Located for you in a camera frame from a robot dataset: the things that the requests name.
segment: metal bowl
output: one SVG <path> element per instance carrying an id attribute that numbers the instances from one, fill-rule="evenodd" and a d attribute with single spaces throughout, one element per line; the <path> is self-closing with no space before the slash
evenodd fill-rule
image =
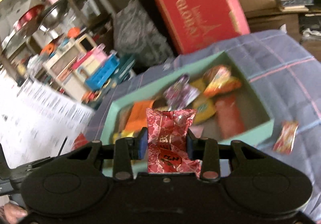
<path id="1" fill-rule="evenodd" d="M 48 30 L 52 30 L 58 26 L 65 14 L 68 11 L 68 1 L 67 0 L 59 0 L 52 6 L 45 9 L 41 16 L 39 16 L 40 23 L 40 30 L 46 32 Z"/>

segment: orange snack package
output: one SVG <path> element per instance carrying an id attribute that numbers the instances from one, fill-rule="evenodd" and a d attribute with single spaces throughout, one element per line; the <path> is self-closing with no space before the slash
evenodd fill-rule
<path id="1" fill-rule="evenodd" d="M 231 70 L 224 65 L 218 65 L 208 70 L 204 74 L 204 79 L 209 83 L 204 91 L 204 95 L 208 98 L 228 93 L 242 86 L 242 82 L 231 76 Z"/>
<path id="2" fill-rule="evenodd" d="M 273 150 L 289 155 L 293 149 L 295 134 L 298 126 L 299 123 L 297 121 L 285 121 L 283 123 L 280 137 L 274 144 Z"/>
<path id="3" fill-rule="evenodd" d="M 245 126 L 241 119 L 240 110 L 236 105 L 234 94 L 220 97 L 216 101 L 215 107 L 219 128 L 224 140 L 245 132 Z"/>
<path id="4" fill-rule="evenodd" d="M 154 100 L 144 100 L 134 103 L 125 131 L 140 131 L 143 127 L 147 127 L 146 109 L 152 108 L 153 103 Z"/>

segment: white paper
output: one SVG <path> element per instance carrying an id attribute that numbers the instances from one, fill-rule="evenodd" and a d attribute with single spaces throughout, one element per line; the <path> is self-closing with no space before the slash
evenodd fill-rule
<path id="1" fill-rule="evenodd" d="M 93 110 L 41 83 L 0 93 L 0 143 L 10 168 L 69 152 Z"/>

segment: red snack package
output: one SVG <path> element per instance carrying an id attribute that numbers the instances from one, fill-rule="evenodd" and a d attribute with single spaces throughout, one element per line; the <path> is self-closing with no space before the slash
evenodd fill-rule
<path id="1" fill-rule="evenodd" d="M 289 155 L 293 149 L 295 134 L 298 126 L 299 123 L 297 121 L 283 122 L 282 132 L 277 142 L 274 144 L 273 150 Z"/>
<path id="2" fill-rule="evenodd" d="M 219 128 L 224 140 L 245 132 L 245 126 L 236 105 L 235 95 L 219 98 L 215 107 Z"/>
<path id="3" fill-rule="evenodd" d="M 86 145 L 87 143 L 89 143 L 89 141 L 87 141 L 86 137 L 84 136 L 84 134 L 79 134 L 78 137 L 74 140 L 73 142 L 73 147 L 72 147 L 72 151 Z"/>
<path id="4" fill-rule="evenodd" d="M 186 134 L 196 110 L 157 111 L 148 108 L 148 172 L 201 172 L 200 161 L 186 152 Z"/>

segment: purple candy wrapper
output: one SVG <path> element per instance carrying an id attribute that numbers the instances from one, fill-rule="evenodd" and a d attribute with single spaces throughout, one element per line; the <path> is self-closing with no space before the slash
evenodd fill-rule
<path id="1" fill-rule="evenodd" d="M 164 92 L 169 111 L 186 108 L 200 95 L 200 91 L 197 88 L 190 86 L 188 81 L 189 76 L 183 75 Z"/>

